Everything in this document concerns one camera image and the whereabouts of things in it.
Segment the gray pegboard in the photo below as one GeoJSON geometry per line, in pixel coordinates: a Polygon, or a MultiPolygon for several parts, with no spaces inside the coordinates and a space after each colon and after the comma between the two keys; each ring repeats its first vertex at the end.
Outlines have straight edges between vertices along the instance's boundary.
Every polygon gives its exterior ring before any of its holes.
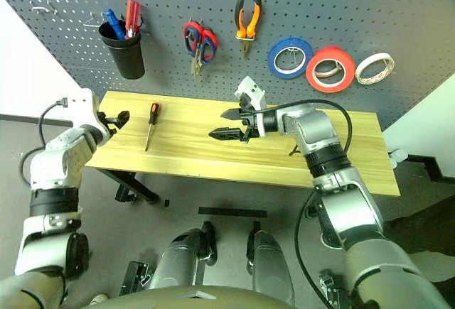
{"type": "MultiPolygon", "coordinates": [[[[235,39],[236,0],[137,0],[143,5],[146,67],[140,80],[123,79],[97,28],[83,26],[90,12],[97,20],[107,7],[125,12],[127,0],[50,0],[56,15],[31,11],[31,1],[45,6],[46,0],[7,1],[73,78],[101,97],[107,90],[123,90],[233,100],[238,83],[249,75],[266,90],[269,103],[331,99],[350,110],[377,112],[385,129],[455,71],[455,0],[262,0],[257,40],[247,60],[235,39]],[[181,34],[190,17],[202,18],[220,41],[201,84],[190,74],[181,34]],[[288,36],[306,39],[314,50],[339,45],[356,63],[388,52],[396,73],[371,86],[354,81],[338,94],[317,92],[304,77],[278,79],[269,72],[267,54],[288,36]]],[[[245,8],[252,9],[252,0],[245,0],[245,8]]]]}

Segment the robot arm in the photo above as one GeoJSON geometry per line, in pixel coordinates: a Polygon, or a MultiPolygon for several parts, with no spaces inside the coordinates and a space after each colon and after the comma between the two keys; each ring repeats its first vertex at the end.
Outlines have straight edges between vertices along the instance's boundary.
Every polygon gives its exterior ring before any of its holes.
{"type": "Polygon", "coordinates": [[[107,118],[98,106],[89,89],[69,98],[74,127],[49,141],[31,161],[30,217],[23,223],[16,276],[0,284],[2,308],[57,308],[65,280],[88,268],[88,240],[77,232],[82,170],[97,146],[115,134],[108,124],[120,129],[129,120],[129,112],[107,118]]]}
{"type": "MultiPolygon", "coordinates": [[[[249,77],[244,82],[251,83],[249,77]]],[[[351,300],[369,308],[449,308],[437,289],[428,282],[408,255],[382,235],[382,217],[359,172],[353,167],[341,147],[330,119],[307,104],[280,106],[270,111],[245,106],[254,104],[263,92],[254,85],[237,94],[240,109],[229,109],[222,117],[241,119],[248,130],[258,135],[257,128],[266,132],[279,131],[292,135],[314,177],[319,193],[316,202],[323,241],[346,251],[351,300]]],[[[222,128],[210,133],[215,139],[240,139],[242,135],[224,136],[222,128]]]]}

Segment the black cup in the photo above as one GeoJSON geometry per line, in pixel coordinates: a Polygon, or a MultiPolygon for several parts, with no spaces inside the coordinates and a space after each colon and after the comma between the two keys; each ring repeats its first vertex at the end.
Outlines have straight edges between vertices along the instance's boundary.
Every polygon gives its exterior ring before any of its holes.
{"type": "MultiPolygon", "coordinates": [[[[125,22],[120,21],[121,26],[125,27],[125,22]]],[[[120,74],[127,80],[137,80],[145,73],[144,61],[141,52],[141,33],[137,31],[133,38],[128,40],[118,40],[114,29],[109,23],[103,23],[98,29],[102,41],[111,52],[115,65],[120,74]]]]}

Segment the blue tape roll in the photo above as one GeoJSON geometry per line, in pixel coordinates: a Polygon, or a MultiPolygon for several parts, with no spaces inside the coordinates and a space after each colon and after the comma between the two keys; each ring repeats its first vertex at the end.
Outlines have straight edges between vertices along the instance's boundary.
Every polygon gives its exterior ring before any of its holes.
{"type": "Polygon", "coordinates": [[[267,64],[269,65],[269,70],[273,75],[284,78],[285,80],[290,80],[291,78],[298,77],[305,72],[306,66],[312,57],[313,49],[311,48],[310,44],[308,44],[303,39],[290,37],[283,39],[275,44],[275,46],[269,52],[267,64]],[[277,67],[276,59],[280,53],[290,48],[296,48],[300,50],[304,54],[304,59],[301,61],[299,66],[292,70],[280,69],[277,67]]]}

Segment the floor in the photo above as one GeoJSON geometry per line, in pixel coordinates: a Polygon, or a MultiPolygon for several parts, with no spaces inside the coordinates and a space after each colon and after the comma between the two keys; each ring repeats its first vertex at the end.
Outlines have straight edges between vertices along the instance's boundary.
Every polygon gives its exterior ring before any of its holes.
{"type": "MultiPolygon", "coordinates": [[[[47,138],[64,129],[45,127],[47,138]]],[[[18,176],[21,154],[38,144],[36,126],[0,121],[0,279],[11,276],[21,239],[23,220],[28,216],[29,189],[18,176]]],[[[375,196],[385,220],[409,215],[455,193],[453,185],[430,182],[424,167],[401,163],[395,173],[402,196],[375,196]]],[[[171,240],[191,227],[210,220],[218,239],[218,262],[205,271],[205,284],[251,288],[252,279],[245,269],[247,235],[253,218],[199,215],[200,206],[266,210],[262,228],[281,244],[291,271],[298,308],[323,308],[299,269],[293,243],[294,220],[310,189],[230,181],[183,178],[169,175],[139,175],[161,201],[150,205],[143,200],[119,203],[118,188],[99,171],[86,168],[80,188],[82,228],[88,236],[92,257],[89,271],[70,286],[64,308],[86,305],[98,293],[118,296],[129,261],[156,263],[171,240]],[[170,205],[164,207],[164,200],[170,205]]],[[[317,220],[301,226],[301,250],[313,277],[324,269],[343,273],[343,252],[323,247],[317,220]]],[[[421,253],[413,260],[433,281],[455,275],[455,258],[421,253]]]]}

